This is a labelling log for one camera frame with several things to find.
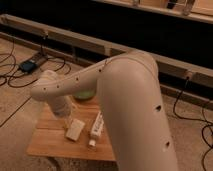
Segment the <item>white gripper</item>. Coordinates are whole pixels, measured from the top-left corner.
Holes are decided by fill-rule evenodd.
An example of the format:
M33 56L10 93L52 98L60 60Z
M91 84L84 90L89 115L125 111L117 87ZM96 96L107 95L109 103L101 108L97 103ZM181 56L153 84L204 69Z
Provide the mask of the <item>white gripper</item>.
M57 118L68 118L71 116L72 104L68 96L51 99L49 101L49 107Z

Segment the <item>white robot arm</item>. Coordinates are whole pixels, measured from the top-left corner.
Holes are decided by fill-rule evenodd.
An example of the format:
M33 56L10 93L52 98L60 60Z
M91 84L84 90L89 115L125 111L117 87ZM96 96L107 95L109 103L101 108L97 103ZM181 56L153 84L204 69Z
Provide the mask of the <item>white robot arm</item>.
M58 77L45 71L31 96L56 114L64 97L94 90L119 171L179 171L153 57L134 50Z

